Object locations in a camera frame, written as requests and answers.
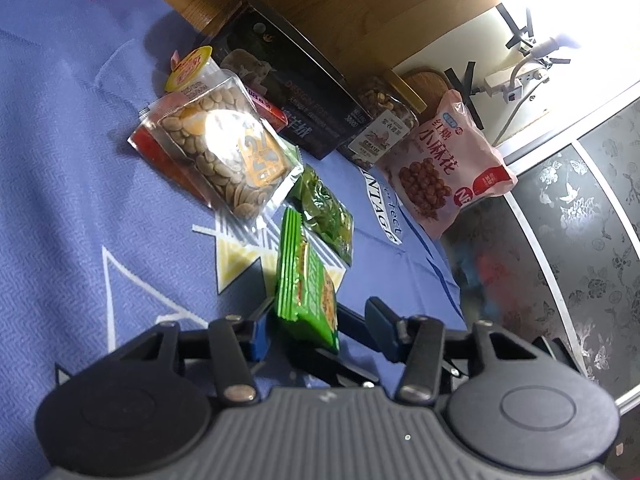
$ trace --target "blue fabric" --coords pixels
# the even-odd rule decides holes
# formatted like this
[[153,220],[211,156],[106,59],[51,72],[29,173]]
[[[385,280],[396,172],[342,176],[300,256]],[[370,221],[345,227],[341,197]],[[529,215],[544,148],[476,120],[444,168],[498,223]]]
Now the blue fabric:
[[[236,263],[226,226],[126,143],[138,110],[161,94],[172,51],[186,54],[196,38],[162,0],[0,5],[0,478],[9,480],[47,469],[33,417],[55,385],[54,364],[79,372],[161,319],[199,328],[249,312],[266,295],[262,269],[280,216],[262,236],[263,256],[223,284]],[[307,158],[356,222],[338,299],[362,312],[377,295],[403,315],[463,328],[446,261],[382,177],[373,174],[383,215],[375,186],[340,155]],[[385,215],[397,221],[395,241],[381,227]],[[342,352],[386,387],[397,383],[401,369],[381,356],[348,340]],[[262,386],[283,383],[289,371],[268,364],[261,376]]]

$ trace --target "pink snack bag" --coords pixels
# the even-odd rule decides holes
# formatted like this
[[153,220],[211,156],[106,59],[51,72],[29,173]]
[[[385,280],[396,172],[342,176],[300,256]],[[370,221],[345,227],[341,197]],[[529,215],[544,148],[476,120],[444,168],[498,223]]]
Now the pink snack bag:
[[377,166],[433,239],[453,224],[463,206],[504,195],[518,181],[455,90],[444,94],[433,120],[414,128]]

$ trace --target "black box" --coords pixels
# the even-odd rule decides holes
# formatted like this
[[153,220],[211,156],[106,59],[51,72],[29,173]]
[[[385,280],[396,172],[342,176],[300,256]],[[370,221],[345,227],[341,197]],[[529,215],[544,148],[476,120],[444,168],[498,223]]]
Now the black box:
[[286,114],[289,125],[280,134],[316,158],[371,122],[335,67],[262,1],[234,0],[203,33],[221,68]]

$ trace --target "gold lid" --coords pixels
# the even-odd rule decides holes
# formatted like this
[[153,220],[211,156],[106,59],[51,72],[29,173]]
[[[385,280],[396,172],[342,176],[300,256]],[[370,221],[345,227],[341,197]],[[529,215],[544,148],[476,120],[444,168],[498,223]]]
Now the gold lid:
[[414,90],[393,70],[386,70],[382,77],[396,92],[398,92],[398,95],[409,103],[409,106],[419,114],[427,109],[427,105],[422,99],[420,99],[420,96],[415,93]]

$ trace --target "blue logo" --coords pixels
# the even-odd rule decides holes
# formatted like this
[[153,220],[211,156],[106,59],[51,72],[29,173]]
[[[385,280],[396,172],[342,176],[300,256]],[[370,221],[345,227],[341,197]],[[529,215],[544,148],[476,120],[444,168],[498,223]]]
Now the blue logo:
[[444,112],[442,114],[442,118],[444,119],[444,121],[451,126],[452,128],[457,128],[458,127],[458,123],[456,122],[456,120],[451,117],[451,115],[449,114],[449,112]]

